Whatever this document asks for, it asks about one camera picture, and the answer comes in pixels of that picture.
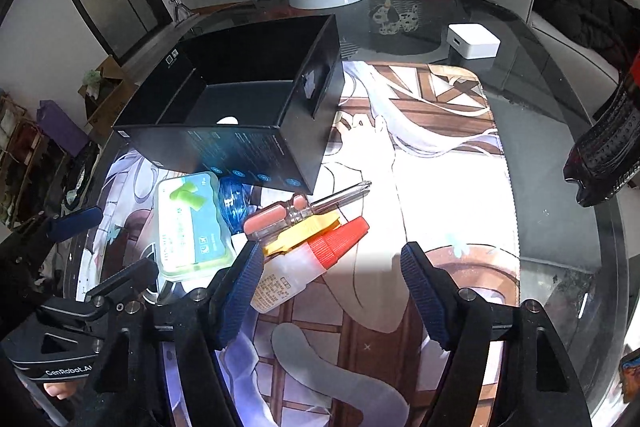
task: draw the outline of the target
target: dark plastic bottle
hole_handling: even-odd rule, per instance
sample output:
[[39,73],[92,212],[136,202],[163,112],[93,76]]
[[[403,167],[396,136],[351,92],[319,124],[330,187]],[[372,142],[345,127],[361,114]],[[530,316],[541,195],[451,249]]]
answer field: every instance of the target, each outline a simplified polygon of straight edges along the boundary
[[640,171],[640,53],[602,117],[576,142],[564,179],[576,200],[593,206],[613,197]]

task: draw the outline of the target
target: screw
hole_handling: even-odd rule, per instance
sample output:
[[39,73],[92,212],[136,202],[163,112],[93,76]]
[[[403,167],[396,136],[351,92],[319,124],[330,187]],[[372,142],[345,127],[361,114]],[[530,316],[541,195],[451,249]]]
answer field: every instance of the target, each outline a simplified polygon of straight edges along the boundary
[[133,315],[137,313],[142,308],[142,304],[139,301],[131,301],[124,306],[124,311],[126,311],[129,315]]
[[527,299],[524,301],[524,307],[531,313],[540,313],[540,310],[542,309],[542,305],[533,299]]
[[196,288],[189,292],[189,298],[195,302],[202,301],[206,296],[207,296],[206,288]]
[[471,288],[460,288],[458,291],[458,295],[468,302],[471,302],[476,299],[476,292],[474,292]]

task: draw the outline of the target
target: cardboard box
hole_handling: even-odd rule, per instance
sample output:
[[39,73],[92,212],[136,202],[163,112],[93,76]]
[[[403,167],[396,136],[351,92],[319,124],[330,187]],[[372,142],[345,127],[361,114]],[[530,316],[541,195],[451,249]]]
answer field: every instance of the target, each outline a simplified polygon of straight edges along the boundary
[[95,70],[100,71],[104,84],[109,84],[108,94],[102,96],[101,93],[98,95],[98,100],[95,100],[87,95],[86,86],[82,86],[78,93],[85,101],[87,123],[91,124],[95,133],[107,138],[111,134],[114,122],[136,92],[137,86],[129,80],[126,73],[111,56],[105,58]]
[[311,194],[344,87],[335,16],[178,42],[113,126],[156,166]]

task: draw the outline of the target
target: blue gripper pad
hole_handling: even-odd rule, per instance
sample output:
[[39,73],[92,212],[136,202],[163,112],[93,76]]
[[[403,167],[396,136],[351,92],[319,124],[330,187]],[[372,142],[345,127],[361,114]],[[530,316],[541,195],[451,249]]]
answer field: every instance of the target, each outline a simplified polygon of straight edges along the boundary
[[429,336],[440,344],[442,349],[450,351],[452,341],[447,329],[447,311],[444,302],[438,297],[428,275],[417,260],[417,255],[426,256],[417,243],[407,243],[400,254],[402,277],[414,299],[415,306]]
[[216,340],[220,346],[226,347],[240,331],[244,315],[249,309],[255,288],[262,276],[264,254],[260,244],[255,243],[244,267],[236,277],[231,291],[226,296],[219,313],[220,326]]
[[76,210],[50,222],[47,237],[54,243],[62,243],[81,232],[97,227],[102,222],[102,210],[99,206],[92,206],[84,210]]

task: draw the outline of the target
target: plastic container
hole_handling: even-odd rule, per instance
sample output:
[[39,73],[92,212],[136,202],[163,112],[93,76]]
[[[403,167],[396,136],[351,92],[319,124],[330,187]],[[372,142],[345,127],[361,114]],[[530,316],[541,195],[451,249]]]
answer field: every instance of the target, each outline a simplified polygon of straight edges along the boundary
[[199,172],[164,180],[156,188],[158,269],[173,282],[215,273],[233,264],[236,252],[218,203],[215,174]]
[[268,313],[296,296],[353,248],[369,230],[360,216],[265,263],[251,306]]
[[220,213],[232,234],[241,233],[244,220],[255,212],[255,206],[249,203],[250,197],[249,185],[242,185],[232,176],[220,178],[218,190]]

